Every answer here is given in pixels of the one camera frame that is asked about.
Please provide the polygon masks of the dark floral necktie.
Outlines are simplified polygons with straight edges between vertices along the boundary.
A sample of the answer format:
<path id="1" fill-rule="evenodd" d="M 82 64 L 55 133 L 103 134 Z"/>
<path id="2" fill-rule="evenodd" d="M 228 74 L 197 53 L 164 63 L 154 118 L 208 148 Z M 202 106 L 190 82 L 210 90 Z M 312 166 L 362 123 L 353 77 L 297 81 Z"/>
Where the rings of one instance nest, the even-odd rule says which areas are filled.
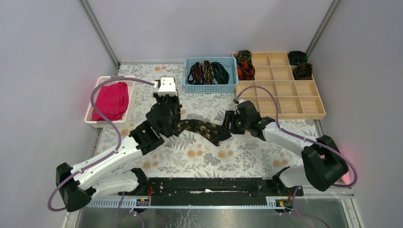
<path id="1" fill-rule="evenodd" d="M 174 135 L 178 136 L 183 131 L 199 134 L 215 146 L 219 146 L 220 142 L 231 137 L 231 134 L 226 132 L 223 126 L 196 119 L 180 120 L 176 124 Z"/>

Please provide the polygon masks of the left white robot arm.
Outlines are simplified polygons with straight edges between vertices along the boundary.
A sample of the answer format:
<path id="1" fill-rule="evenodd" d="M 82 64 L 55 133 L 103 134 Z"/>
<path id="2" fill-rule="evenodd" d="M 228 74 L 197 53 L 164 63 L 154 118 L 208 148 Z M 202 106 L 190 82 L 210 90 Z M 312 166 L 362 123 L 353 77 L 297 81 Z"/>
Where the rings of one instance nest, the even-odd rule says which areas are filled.
<path id="1" fill-rule="evenodd" d="M 177 92 L 153 94 L 156 103 L 145 115 L 146 120 L 120 139 L 119 148 L 110 148 L 87 161 L 70 166 L 66 162 L 56 168 L 56 191 L 68 212 L 77 211 L 97 196 L 117 192 L 142 195 L 147 191 L 145 175 L 139 168 L 128 174 L 107 177 L 106 174 L 127 160 L 140 158 L 173 136 L 180 120 L 181 104 Z"/>

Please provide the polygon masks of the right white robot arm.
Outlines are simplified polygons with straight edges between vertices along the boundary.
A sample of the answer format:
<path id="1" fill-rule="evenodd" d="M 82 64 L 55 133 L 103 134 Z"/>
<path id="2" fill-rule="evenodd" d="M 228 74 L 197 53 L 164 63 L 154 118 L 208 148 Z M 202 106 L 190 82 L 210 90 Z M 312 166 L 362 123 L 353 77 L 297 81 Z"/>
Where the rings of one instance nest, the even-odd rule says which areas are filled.
<path id="1" fill-rule="evenodd" d="M 303 185 L 326 191 L 349 171 L 331 137 L 298 135 L 280 126 L 277 120 L 262 117 L 251 101 L 238 104 L 234 111 L 226 111 L 222 127 L 225 139 L 248 131 L 253 137 L 279 145 L 302 159 L 301 166 L 283 168 L 273 176 L 272 188 L 277 195 L 284 196 L 291 188 Z"/>

